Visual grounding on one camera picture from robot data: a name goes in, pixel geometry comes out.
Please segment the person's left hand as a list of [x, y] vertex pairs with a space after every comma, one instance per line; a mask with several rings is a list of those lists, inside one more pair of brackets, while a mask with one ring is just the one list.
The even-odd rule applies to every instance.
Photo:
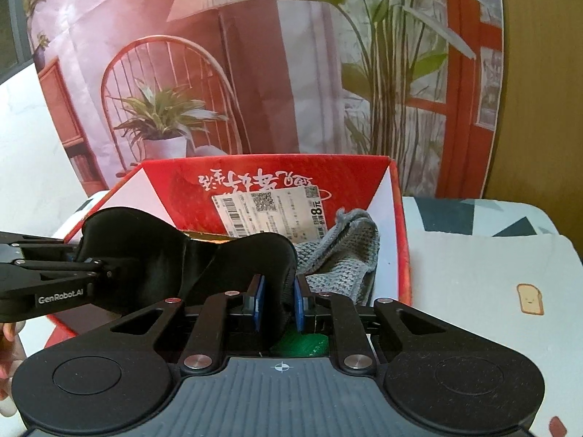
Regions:
[[12, 377], [26, 358], [25, 350], [19, 339], [19, 333], [25, 322], [1, 324], [1, 416], [11, 417], [16, 413], [12, 401]]

